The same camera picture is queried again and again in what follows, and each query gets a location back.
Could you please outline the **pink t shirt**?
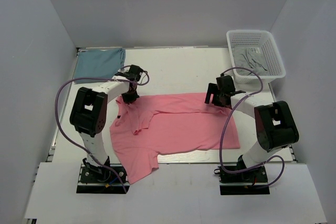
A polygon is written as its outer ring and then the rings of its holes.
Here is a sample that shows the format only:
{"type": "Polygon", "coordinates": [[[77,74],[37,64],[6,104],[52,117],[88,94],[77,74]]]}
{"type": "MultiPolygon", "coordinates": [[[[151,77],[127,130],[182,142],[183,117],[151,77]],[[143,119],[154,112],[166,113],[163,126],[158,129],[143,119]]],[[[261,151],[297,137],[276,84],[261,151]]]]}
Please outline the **pink t shirt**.
{"type": "Polygon", "coordinates": [[[159,167],[158,155],[220,148],[230,109],[204,99],[203,93],[146,95],[131,104],[116,99],[111,143],[130,184],[159,167]]]}

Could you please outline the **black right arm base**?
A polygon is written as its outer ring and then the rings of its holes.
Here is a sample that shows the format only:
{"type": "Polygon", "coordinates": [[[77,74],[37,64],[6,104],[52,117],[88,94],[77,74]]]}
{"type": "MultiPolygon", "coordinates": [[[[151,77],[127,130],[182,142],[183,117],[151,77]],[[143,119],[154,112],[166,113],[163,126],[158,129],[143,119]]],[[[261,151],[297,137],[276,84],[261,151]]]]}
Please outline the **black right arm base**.
{"type": "Polygon", "coordinates": [[[214,174],[219,177],[222,196],[270,194],[268,177],[263,166],[239,174],[227,173],[219,166],[214,169],[214,174]]]}

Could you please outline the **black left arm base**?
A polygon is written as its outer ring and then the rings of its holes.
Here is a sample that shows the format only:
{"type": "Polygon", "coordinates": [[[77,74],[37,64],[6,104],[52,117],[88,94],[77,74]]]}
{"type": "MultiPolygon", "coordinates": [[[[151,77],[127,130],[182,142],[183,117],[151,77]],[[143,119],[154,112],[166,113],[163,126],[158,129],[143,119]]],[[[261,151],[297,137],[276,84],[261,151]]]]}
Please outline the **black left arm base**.
{"type": "Polygon", "coordinates": [[[130,188],[128,175],[125,168],[120,164],[110,165],[120,177],[109,169],[95,167],[82,160],[78,182],[77,194],[126,194],[130,188]]]}

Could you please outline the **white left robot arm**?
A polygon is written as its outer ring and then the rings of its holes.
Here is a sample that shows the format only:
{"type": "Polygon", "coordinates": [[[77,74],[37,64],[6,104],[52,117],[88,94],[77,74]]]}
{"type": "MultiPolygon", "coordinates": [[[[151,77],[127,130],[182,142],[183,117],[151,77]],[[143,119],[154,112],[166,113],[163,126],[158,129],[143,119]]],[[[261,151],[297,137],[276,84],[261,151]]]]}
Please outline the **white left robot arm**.
{"type": "Polygon", "coordinates": [[[101,134],[106,124],[108,103],[118,97],[126,104],[136,101],[139,98],[136,90],[141,85],[140,79],[148,74],[137,65],[126,68],[120,69],[110,80],[94,88],[79,88],[70,114],[70,124],[75,127],[85,149],[89,151],[83,164],[101,182],[108,180],[111,175],[110,160],[101,134]]]}

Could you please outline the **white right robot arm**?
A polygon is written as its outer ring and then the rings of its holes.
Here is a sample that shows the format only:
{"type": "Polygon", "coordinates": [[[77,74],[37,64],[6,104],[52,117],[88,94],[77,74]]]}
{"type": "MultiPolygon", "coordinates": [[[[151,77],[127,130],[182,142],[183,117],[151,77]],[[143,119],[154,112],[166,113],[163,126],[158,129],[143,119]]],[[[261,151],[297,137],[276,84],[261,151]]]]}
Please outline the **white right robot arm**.
{"type": "Polygon", "coordinates": [[[237,174],[247,182],[256,175],[256,168],[277,157],[276,153],[298,142],[299,132],[285,101],[267,103],[256,97],[259,91],[247,93],[236,90],[233,78],[222,74],[216,83],[209,83],[205,103],[229,109],[219,141],[219,161],[223,171],[237,174]],[[257,142],[237,161],[235,170],[227,170],[223,164],[222,148],[228,124],[235,111],[240,111],[255,120],[257,142]]]}

